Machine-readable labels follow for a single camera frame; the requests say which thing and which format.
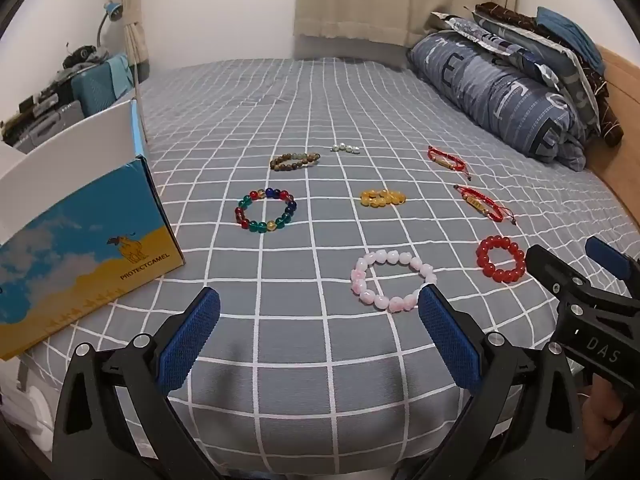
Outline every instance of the wooden headboard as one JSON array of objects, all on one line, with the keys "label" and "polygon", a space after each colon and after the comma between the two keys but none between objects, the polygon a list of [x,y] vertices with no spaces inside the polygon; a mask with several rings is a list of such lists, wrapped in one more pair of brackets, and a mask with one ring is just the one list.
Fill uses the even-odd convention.
[{"label": "wooden headboard", "polygon": [[640,227],[640,68],[600,47],[607,70],[609,104],[625,132],[616,148],[596,139],[587,149],[587,167],[616,194]]}]

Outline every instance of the camel logo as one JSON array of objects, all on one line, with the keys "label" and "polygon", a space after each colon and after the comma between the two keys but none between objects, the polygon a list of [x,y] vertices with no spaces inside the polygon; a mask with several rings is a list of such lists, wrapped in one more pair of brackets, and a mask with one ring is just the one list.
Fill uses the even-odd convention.
[{"label": "camel logo", "polygon": [[126,236],[116,236],[115,238],[109,238],[107,245],[115,245],[123,258],[126,258],[129,263],[138,264],[148,258],[147,254],[142,253],[142,244],[137,240],[132,240]]}]

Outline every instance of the bed sheet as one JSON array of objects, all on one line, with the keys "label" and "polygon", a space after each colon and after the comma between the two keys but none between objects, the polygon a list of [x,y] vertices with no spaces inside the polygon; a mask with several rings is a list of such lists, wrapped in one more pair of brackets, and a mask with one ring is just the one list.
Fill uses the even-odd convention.
[{"label": "bed sheet", "polygon": [[[76,345],[117,348],[153,333],[203,285],[222,316],[172,405],[210,458],[231,468],[332,474],[386,466],[435,448],[465,397],[454,386],[417,311],[390,315],[350,291],[358,257],[379,248],[418,254],[451,304],[485,331],[540,347],[556,301],[532,277],[484,277],[478,242],[508,235],[541,244],[596,286],[624,290],[584,253],[598,235],[636,256],[640,237],[592,173],[525,158],[481,130],[409,71],[358,60],[234,60],[173,70],[143,84],[150,165],[186,258],[184,267],[133,291],[28,351],[60,388]],[[344,142],[359,155],[333,153]],[[468,163],[470,183],[510,207],[495,224],[453,189],[465,184],[428,161],[432,144]],[[268,169],[277,154],[318,152],[320,163]],[[234,221],[252,189],[286,189],[298,211],[264,236]],[[396,189],[401,206],[365,208],[366,189]],[[249,218],[276,218],[263,201]],[[404,296],[421,279],[375,266],[370,287]],[[127,396],[137,443],[146,438]]]}]

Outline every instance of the blue gripper pad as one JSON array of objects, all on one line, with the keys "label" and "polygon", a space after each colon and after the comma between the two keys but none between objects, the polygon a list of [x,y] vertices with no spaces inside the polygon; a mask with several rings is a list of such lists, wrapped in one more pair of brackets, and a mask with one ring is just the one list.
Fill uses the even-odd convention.
[{"label": "blue gripper pad", "polygon": [[194,303],[158,359],[156,385],[164,396],[184,384],[220,318],[220,297],[212,288],[204,290]]},{"label": "blue gripper pad", "polygon": [[619,253],[599,238],[592,236],[584,245],[587,256],[607,269],[619,280],[631,278],[631,265],[624,254]]},{"label": "blue gripper pad", "polygon": [[478,352],[428,286],[420,291],[418,313],[453,380],[475,395],[482,381]]}]

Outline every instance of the brown bead bracelet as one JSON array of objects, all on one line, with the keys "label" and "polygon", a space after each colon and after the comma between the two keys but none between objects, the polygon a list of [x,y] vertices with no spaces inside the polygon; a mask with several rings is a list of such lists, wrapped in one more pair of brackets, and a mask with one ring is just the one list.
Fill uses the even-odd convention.
[{"label": "brown bead bracelet", "polygon": [[285,153],[278,158],[274,158],[269,165],[273,171],[292,171],[299,170],[303,166],[313,164],[318,160],[320,160],[319,153]]}]

